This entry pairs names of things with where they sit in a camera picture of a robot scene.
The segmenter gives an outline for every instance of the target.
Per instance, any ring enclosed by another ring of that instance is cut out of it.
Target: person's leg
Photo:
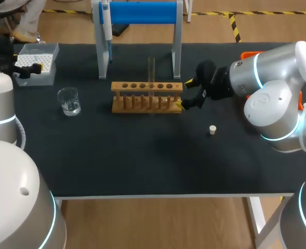
[[[26,4],[26,12],[22,15],[13,37],[22,42],[35,43],[39,16],[47,0],[30,0]]]

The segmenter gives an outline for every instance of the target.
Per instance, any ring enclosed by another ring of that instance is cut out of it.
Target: small white cap
[[[209,127],[209,133],[210,133],[211,135],[214,135],[215,132],[216,132],[216,126],[210,126],[210,127]]]

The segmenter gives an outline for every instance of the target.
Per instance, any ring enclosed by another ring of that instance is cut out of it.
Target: glowing blue ring
[[[302,187],[300,188],[300,191],[299,191],[298,206],[299,206],[300,216],[302,217],[303,223],[306,227],[306,219],[305,219],[305,216],[304,216],[304,213],[303,213],[303,208],[302,208],[302,203],[301,203],[301,196],[302,196],[302,190],[303,190],[304,184],[305,183],[303,183],[303,185],[302,185]]]
[[[15,118],[16,118],[16,115],[14,115],[13,117],[10,117],[8,119],[2,120],[2,121],[0,121],[0,125],[2,125],[4,123],[11,122],[12,120],[15,120]]]
[[[299,115],[297,116],[297,123],[295,125],[295,127],[293,128],[292,131],[290,131],[287,135],[283,136],[283,137],[280,137],[279,139],[268,139],[267,137],[264,137],[263,135],[261,135],[264,139],[268,140],[268,141],[279,141],[279,140],[282,140],[282,139],[286,139],[287,137],[289,137],[291,134],[294,133],[294,131],[296,131],[298,125],[299,125],[299,122],[300,122],[300,117]]]
[[[40,245],[40,247],[38,249],[42,249],[43,246],[45,246],[45,244],[47,243],[47,241],[48,241],[48,239],[49,239],[49,237],[50,237],[50,235],[52,233],[52,230],[53,230],[53,228],[55,226],[55,221],[56,221],[56,201],[55,201],[55,198],[54,198],[54,196],[52,195],[51,192],[50,192],[50,194],[51,194],[52,200],[54,201],[54,219],[52,220],[51,227],[50,227],[50,230],[48,232],[47,237],[45,237],[45,240],[43,241],[42,245]]]
[[[261,81],[259,79],[258,69],[257,69],[257,59],[258,59],[258,56],[259,56],[259,54],[256,54],[255,59],[253,61],[253,68],[254,68],[254,71],[255,71],[255,77],[256,77],[256,80],[258,82],[258,85],[259,85],[260,88],[263,88],[263,85],[262,85],[262,83],[261,83]]]

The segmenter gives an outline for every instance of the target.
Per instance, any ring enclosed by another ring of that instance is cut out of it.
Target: wooden floor
[[[46,9],[91,11],[90,0],[55,3]],[[306,11],[306,0],[194,0],[194,12]],[[306,16],[236,16],[242,42],[295,42],[306,40]],[[43,13],[39,31],[47,42],[94,43],[89,16]],[[170,43],[172,26],[131,25],[115,43]],[[234,43],[228,18],[193,16],[183,25],[184,43]],[[279,198],[261,198],[266,219]],[[67,201],[67,249],[250,249],[254,236],[242,198],[125,199]],[[271,249],[282,248],[277,241]]]

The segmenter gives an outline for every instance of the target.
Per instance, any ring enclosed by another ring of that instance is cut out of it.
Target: white table frame
[[[252,226],[255,232],[256,249],[267,249],[275,240],[280,238],[280,215],[285,204],[293,193],[268,193],[268,194],[197,194],[197,195],[133,195],[133,196],[84,196],[84,197],[56,197],[56,202],[61,208],[63,200],[92,200],[92,199],[139,199],[139,198],[213,198],[213,197],[245,197],[250,210]],[[285,197],[272,217],[265,221],[260,197]]]
[[[193,0],[184,0],[186,12],[188,14],[188,22],[191,22]]]

